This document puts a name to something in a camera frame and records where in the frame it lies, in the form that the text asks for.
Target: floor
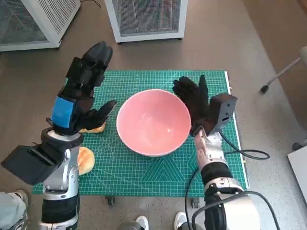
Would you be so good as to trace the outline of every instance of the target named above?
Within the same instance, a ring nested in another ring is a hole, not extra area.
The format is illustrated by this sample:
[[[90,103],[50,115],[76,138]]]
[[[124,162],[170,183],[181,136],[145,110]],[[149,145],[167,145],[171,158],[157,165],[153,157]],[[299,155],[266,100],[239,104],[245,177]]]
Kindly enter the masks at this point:
[[[307,207],[286,157],[292,143],[306,133],[298,126],[278,82],[266,95],[258,93],[274,70],[241,0],[190,0],[182,41],[121,46],[115,43],[102,5],[100,10],[92,2],[83,3],[59,50],[0,55],[0,160],[18,144],[39,142],[72,58],[105,40],[114,49],[110,69],[227,70],[233,94],[239,98],[236,113],[243,147],[265,150],[272,156],[268,161],[247,160],[250,188],[270,200],[281,229],[307,229]],[[0,168],[0,190],[16,188],[31,190]],[[257,198],[254,201],[261,228],[275,229],[265,204]],[[40,209],[41,196],[33,195],[30,229],[36,229]],[[182,210],[182,198],[120,197],[116,207],[109,208],[102,196],[82,196],[79,229],[112,230],[142,214],[149,218],[151,229],[169,230],[175,214]]]

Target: robotic hand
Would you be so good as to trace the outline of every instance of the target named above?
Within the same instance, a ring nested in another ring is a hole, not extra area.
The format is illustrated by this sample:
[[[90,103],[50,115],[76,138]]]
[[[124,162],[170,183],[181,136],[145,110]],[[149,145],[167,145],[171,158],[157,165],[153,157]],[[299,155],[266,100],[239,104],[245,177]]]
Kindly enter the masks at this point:
[[[206,206],[243,192],[233,177],[222,150],[221,128],[232,116],[237,98],[227,93],[215,95],[208,103],[205,77],[199,85],[187,77],[174,81],[174,93],[187,106],[196,146],[196,160],[204,184]],[[247,195],[205,210],[205,227],[208,230],[259,230],[260,218]]]
[[[24,182],[44,183],[41,230],[76,229],[80,208],[78,193],[79,145],[82,128],[101,126],[116,105],[112,100],[99,110],[91,109],[94,87],[104,80],[112,58],[112,48],[100,42],[82,58],[75,57],[66,75],[67,82],[59,91],[44,129],[41,144],[16,147],[1,163]]]

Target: black wire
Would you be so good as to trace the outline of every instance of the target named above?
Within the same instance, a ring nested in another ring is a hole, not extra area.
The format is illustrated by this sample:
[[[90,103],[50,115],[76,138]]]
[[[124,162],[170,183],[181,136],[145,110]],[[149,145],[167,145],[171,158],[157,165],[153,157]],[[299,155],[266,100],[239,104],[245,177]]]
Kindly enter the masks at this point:
[[[195,224],[195,219],[196,217],[201,213],[203,212],[204,210],[208,209],[208,208],[211,208],[213,206],[216,206],[216,205],[221,205],[221,204],[224,204],[224,203],[227,203],[229,201],[232,201],[232,200],[235,200],[235,199],[238,199],[238,198],[241,198],[241,197],[244,197],[245,195],[247,194],[253,194],[253,195],[257,195],[257,196],[260,196],[264,201],[265,203],[268,205],[271,213],[272,213],[272,216],[273,216],[273,219],[274,219],[274,222],[275,222],[275,225],[276,225],[276,228],[277,230],[280,230],[280,227],[279,227],[279,224],[278,224],[278,220],[277,220],[277,217],[276,217],[276,214],[271,206],[271,204],[269,203],[269,201],[267,200],[267,198],[265,198],[264,195],[262,195],[261,193],[258,193],[258,192],[254,192],[254,191],[244,191],[244,192],[240,192],[239,194],[236,194],[236,195],[233,195],[231,197],[228,197],[226,199],[223,199],[223,200],[220,200],[220,201],[215,201],[215,202],[212,202],[208,205],[205,205],[204,207],[201,207],[200,209],[198,209],[192,216],[192,227],[194,230],[196,230],[196,224]]]
[[[93,1],[101,9],[100,3],[97,2],[96,0],[81,0],[80,2],[84,2],[84,1]]]
[[[188,204],[187,204],[188,201],[187,201],[187,199],[188,199],[189,190],[190,190],[190,188],[191,188],[191,184],[192,184],[192,182],[193,182],[193,180],[194,180],[194,178],[195,178],[197,172],[198,172],[198,169],[194,172],[193,176],[191,177],[191,179],[190,179],[190,181],[189,181],[189,185],[188,185],[188,188],[187,188],[187,191],[186,191],[186,196],[185,196],[185,198],[184,198],[184,210],[185,210],[185,212],[186,212],[187,223],[188,223],[188,228],[189,228],[189,230],[192,230],[192,226],[191,226],[191,223],[190,223],[190,220],[189,220]]]
[[[247,158],[251,158],[254,160],[259,160],[259,161],[263,161],[263,160],[267,160],[270,158],[270,155],[264,151],[260,151],[260,150],[255,150],[255,149],[247,149],[247,150],[240,150],[239,148],[237,148],[233,143],[231,143],[230,140],[228,140],[225,135],[222,133],[222,131],[220,131],[220,134],[222,136],[222,138],[227,142],[228,145],[230,145],[235,151],[229,151],[229,152],[225,152],[224,154],[232,154],[232,153],[241,153],[243,156],[247,157]],[[247,154],[246,152],[257,152],[257,153],[261,153],[262,155],[265,155],[265,157],[255,157],[252,155]]]
[[[77,193],[77,199],[78,199],[78,201],[77,201],[77,213],[79,213],[79,211],[80,211],[80,193],[79,193],[79,191]]]

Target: shoe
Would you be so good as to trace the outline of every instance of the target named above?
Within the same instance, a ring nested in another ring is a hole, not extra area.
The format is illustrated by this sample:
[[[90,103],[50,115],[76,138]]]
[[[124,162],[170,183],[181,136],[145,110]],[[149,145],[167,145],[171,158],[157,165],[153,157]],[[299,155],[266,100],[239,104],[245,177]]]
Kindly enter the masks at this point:
[[[22,190],[22,189],[18,189],[14,192],[18,197],[20,197],[22,199],[22,201],[25,204],[25,212],[24,215],[22,216],[22,218],[13,226],[12,229],[15,230],[26,230],[27,227],[30,224],[30,219],[28,217],[27,214],[27,209],[29,206],[29,197],[26,191]]]
[[[25,203],[25,208],[28,209],[29,198],[27,192],[22,189],[17,189],[14,193],[23,200],[23,202]]]
[[[145,230],[149,230],[148,219],[145,216],[137,217],[136,222],[138,222],[140,226],[144,228]]]
[[[187,215],[184,212],[178,212],[174,221],[174,229],[178,230],[185,222],[187,222]]]

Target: jeans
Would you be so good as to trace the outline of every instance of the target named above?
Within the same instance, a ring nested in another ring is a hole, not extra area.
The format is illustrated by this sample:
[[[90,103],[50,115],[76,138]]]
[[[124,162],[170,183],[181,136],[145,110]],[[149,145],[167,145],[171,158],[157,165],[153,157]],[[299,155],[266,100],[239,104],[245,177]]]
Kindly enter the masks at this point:
[[[25,203],[15,193],[0,192],[0,229],[11,228],[23,218]]]

